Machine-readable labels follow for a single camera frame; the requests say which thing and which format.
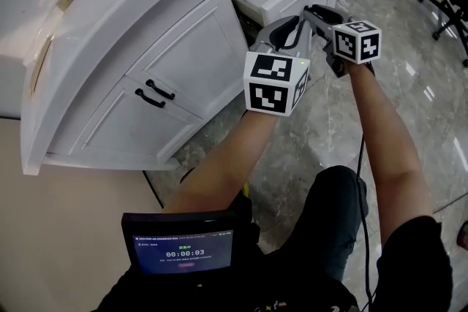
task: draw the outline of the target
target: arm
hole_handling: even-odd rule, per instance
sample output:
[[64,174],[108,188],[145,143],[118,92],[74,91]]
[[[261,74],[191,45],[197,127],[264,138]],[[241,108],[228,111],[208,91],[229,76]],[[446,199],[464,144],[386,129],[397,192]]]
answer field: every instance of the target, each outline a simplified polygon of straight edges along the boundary
[[249,111],[234,130],[190,173],[164,213],[225,210],[262,156],[278,117]]
[[373,74],[346,62],[377,190],[382,244],[395,229],[432,214],[415,145]]

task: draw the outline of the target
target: black drawer handle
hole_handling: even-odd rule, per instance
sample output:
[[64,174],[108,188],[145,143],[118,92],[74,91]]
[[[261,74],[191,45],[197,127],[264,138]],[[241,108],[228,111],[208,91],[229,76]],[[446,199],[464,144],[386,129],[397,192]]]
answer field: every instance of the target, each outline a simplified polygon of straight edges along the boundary
[[164,108],[164,106],[166,105],[165,102],[158,103],[156,100],[153,100],[152,98],[148,98],[147,96],[145,96],[141,88],[137,88],[137,90],[135,91],[135,94],[137,94],[138,96],[141,96],[145,102],[152,104],[155,107]]
[[166,99],[173,100],[176,95],[174,93],[168,94],[166,91],[161,90],[160,88],[157,88],[156,85],[154,84],[153,80],[147,80],[146,85],[148,87],[151,87],[153,90],[155,90],[159,95],[163,96]]

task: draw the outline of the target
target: timer display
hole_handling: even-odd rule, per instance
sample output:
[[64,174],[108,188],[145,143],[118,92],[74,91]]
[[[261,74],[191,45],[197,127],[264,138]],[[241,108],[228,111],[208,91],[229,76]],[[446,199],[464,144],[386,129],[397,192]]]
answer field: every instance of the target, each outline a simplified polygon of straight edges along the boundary
[[191,273],[229,267],[233,231],[190,235],[134,235],[133,245],[145,274]]

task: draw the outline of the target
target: cabinet door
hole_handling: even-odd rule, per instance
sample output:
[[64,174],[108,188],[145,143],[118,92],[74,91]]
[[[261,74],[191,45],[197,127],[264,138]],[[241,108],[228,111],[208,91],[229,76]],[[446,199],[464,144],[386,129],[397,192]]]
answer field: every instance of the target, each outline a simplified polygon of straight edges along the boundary
[[175,94],[207,119],[242,91],[247,44],[231,0],[205,0],[159,38],[127,72]]
[[[146,102],[137,90],[165,106]],[[200,118],[123,77],[91,117],[72,155],[107,158],[108,164],[135,164],[136,168],[148,160],[156,164],[172,155],[199,123]]]

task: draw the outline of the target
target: person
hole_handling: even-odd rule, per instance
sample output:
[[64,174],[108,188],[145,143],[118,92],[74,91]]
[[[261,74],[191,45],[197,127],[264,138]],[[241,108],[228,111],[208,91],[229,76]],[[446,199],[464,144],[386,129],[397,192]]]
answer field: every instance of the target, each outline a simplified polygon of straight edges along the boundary
[[[452,269],[432,218],[418,153],[405,125],[364,64],[345,62],[377,190],[382,256],[371,311],[446,311]],[[247,112],[234,130],[187,175],[164,213],[226,210],[239,197],[268,144],[275,115]],[[361,224],[359,190],[347,167],[320,172],[292,234],[278,250],[246,251],[245,267],[216,288],[187,292],[151,284],[130,270],[98,311],[359,311],[341,283]],[[367,204],[363,202],[367,213]]]

